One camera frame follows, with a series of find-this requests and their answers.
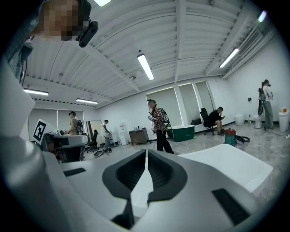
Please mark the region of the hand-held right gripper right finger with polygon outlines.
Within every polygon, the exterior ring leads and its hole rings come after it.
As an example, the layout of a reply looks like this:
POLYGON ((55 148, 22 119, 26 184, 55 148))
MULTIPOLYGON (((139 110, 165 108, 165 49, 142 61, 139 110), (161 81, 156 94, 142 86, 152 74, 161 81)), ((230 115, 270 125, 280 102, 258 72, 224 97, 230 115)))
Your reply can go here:
POLYGON ((151 175, 153 191, 148 194, 147 203, 173 199, 185 187, 188 176, 178 163, 148 151, 148 171, 151 175))

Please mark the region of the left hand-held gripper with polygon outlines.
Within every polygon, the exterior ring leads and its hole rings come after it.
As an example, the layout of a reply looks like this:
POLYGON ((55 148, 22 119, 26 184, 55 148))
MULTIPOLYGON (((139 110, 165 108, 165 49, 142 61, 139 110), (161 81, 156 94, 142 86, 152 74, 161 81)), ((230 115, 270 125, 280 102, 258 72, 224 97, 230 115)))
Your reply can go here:
POLYGON ((49 144, 53 144, 55 149, 81 148, 88 144, 86 135, 65 135, 62 130, 57 130, 42 119, 36 123, 33 139, 43 149, 48 149, 49 144))

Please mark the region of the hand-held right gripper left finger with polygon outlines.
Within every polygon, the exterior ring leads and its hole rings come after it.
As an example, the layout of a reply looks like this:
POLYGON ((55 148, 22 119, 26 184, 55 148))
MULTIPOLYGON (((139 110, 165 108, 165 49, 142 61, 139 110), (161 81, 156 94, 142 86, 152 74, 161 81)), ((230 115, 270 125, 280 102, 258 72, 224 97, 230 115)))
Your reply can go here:
POLYGON ((126 229, 131 229, 135 224, 131 193, 145 170, 145 158, 146 150, 142 149, 108 166, 102 174, 102 181, 108 191, 114 197, 126 200, 123 212, 111 220, 126 229))

